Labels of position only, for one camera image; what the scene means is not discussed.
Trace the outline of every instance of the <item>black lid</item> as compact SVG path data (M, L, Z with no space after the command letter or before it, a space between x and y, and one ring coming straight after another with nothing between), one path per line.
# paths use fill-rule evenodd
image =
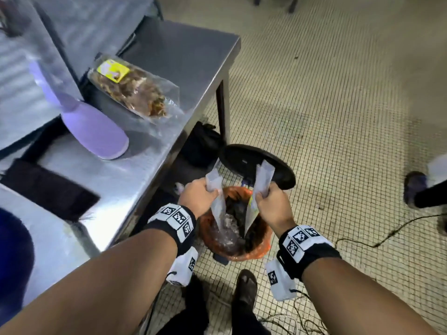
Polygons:
M256 165L266 160L275 167L273 181L282 190L293 188L296 184L293 170L281 159L260 148L247 145L228 145L222 148L220 161L233 173L254 185L256 179Z

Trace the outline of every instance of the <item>tile floor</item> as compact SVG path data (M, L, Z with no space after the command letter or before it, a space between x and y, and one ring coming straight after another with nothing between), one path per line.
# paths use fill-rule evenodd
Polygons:
M405 173L425 170L447 150L447 34L439 31L444 20L434 0L299 0L292 15L289 0L262 0L259 7L252 0L160 1L166 19L241 35L230 71L232 143L263 148L292 167L298 222L334 242L376 243L405 221L438 212L410 210L401 198ZM215 103L206 116L217 123ZM221 172L227 185L240 183ZM419 220L379 249L345 241L338 248L447 334L447 237L436 224L436 218ZM196 272L215 293L207 333L231 333L227 303L242 268L257 276L260 318L288 314L275 320L304 334L295 304L303 319L320 324L306 299L273 299L264 263L276 249L274 238L264 259L227 266L204 251ZM182 308L180 290L166 286L151 333Z

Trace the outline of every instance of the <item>blue container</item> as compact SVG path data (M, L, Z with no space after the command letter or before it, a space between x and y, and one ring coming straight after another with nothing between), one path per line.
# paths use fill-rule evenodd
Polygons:
M0 208L0 326L22 309L33 264L29 231L20 219Z

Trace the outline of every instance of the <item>purple scoop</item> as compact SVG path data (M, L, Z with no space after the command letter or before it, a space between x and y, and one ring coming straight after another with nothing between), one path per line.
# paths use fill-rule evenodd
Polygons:
M129 138L115 122L95 107L55 90L51 78L37 61L30 61L30 72L47 101L59 108L62 121L82 146L105 160L124 154Z

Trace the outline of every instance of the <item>yellow label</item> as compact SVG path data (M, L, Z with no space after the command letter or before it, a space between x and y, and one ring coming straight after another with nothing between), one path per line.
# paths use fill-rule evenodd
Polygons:
M129 68L114 60L104 61L97 69L99 73L115 83L119 83L129 72Z

